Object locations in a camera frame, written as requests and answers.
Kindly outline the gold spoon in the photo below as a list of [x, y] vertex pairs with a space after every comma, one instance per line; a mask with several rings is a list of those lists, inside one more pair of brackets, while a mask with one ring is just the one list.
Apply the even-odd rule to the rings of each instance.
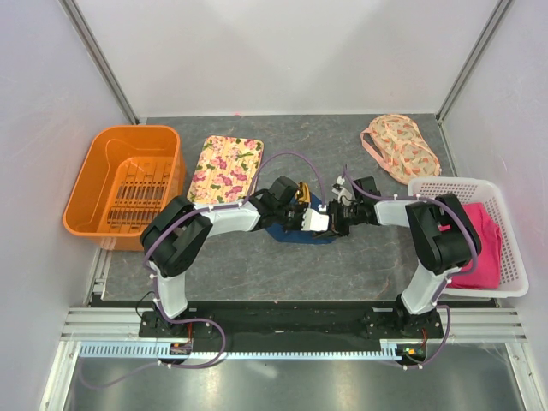
[[305, 182], [298, 183], [298, 189], [295, 192], [295, 199], [299, 203], [307, 202], [307, 184]]

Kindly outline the dark blue paper napkin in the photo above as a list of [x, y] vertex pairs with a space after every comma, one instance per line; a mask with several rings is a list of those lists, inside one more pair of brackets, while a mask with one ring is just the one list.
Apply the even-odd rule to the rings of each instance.
[[280, 223], [273, 223], [264, 230], [276, 241], [281, 243], [325, 245], [335, 241], [335, 237], [318, 238], [310, 231], [286, 231]]

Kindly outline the gold knife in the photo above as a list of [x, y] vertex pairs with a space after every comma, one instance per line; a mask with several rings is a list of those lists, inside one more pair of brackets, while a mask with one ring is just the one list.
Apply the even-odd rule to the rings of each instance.
[[308, 185], [305, 182], [299, 182], [299, 191], [296, 199], [301, 204], [311, 203], [311, 194]]

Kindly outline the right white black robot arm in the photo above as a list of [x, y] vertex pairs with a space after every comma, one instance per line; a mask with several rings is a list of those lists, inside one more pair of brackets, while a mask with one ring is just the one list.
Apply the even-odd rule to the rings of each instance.
[[371, 177], [350, 183], [353, 199], [340, 196], [328, 205], [307, 208], [301, 227], [319, 237], [347, 236], [359, 224], [409, 229], [418, 265], [397, 296], [388, 323], [398, 335], [411, 337], [436, 313], [439, 296], [452, 279], [477, 268], [479, 235], [453, 193], [383, 197]]

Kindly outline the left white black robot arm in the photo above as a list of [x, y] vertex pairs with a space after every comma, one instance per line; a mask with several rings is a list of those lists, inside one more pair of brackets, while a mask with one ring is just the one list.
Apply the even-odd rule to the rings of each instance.
[[254, 232], [273, 225], [299, 230], [301, 217], [311, 204], [305, 182], [278, 177], [270, 188], [247, 200], [197, 206], [182, 196], [174, 198], [145, 229], [140, 243], [144, 267], [151, 272], [158, 327], [178, 337], [188, 327], [185, 272], [206, 240], [232, 232]]

